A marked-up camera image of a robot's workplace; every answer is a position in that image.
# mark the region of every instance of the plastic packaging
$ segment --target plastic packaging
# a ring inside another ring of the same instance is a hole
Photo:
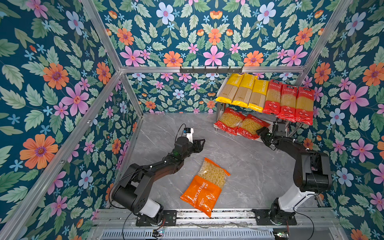
[[[242,79],[243,75],[232,73],[216,101],[231,104]]]
[[[260,138],[260,136],[256,133],[256,131],[262,127],[269,127],[269,126],[270,126],[269,123],[264,122],[263,120],[258,119],[257,117],[251,114],[248,114],[248,116],[243,120],[243,122],[240,124],[239,128],[237,129],[237,133],[243,137],[256,140]]]
[[[257,77],[251,74],[244,74],[243,80],[240,83],[236,96],[232,101],[233,105],[247,108],[249,99],[252,95],[253,84]]]
[[[212,160],[205,158],[198,175],[194,177],[180,199],[211,217],[226,177],[230,175]]]
[[[278,114],[280,112],[280,94],[283,84],[276,80],[269,82],[263,113]]]
[[[253,85],[251,98],[249,99],[248,108],[262,112],[265,105],[266,93],[269,82],[265,80],[256,80]]]
[[[308,125],[313,124],[313,96],[313,89],[299,87],[296,99],[296,122],[302,122]]]
[[[296,122],[295,120],[295,107],[296,107],[296,95],[297,87],[283,84],[281,90],[281,101],[280,101],[280,113],[276,117]]]
[[[215,126],[221,130],[236,135],[239,124],[244,120],[245,116],[231,108],[226,108],[220,119],[215,122]]]

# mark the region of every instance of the orange pasta bag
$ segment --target orange pasta bag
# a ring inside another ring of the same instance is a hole
[[[231,108],[226,108],[223,115],[221,115],[220,119],[215,122],[214,125],[227,133],[236,135],[237,128],[244,118],[245,116],[243,114]]]
[[[283,84],[281,89],[280,113],[276,117],[296,122],[295,107],[296,107],[297,87]]]
[[[280,93],[282,85],[281,82],[276,80],[271,80],[269,82],[263,113],[278,114],[280,112]]]
[[[230,175],[212,160],[205,158],[198,175],[194,177],[180,199],[211,217],[212,209],[220,196],[225,179]]]
[[[237,133],[243,137],[256,140],[260,138],[256,131],[262,127],[269,127],[269,125],[269,123],[264,122],[263,120],[260,120],[251,114],[248,114],[248,116],[243,120],[237,129]]]
[[[302,122],[308,125],[313,124],[313,96],[313,89],[299,87],[296,99],[296,122]]]

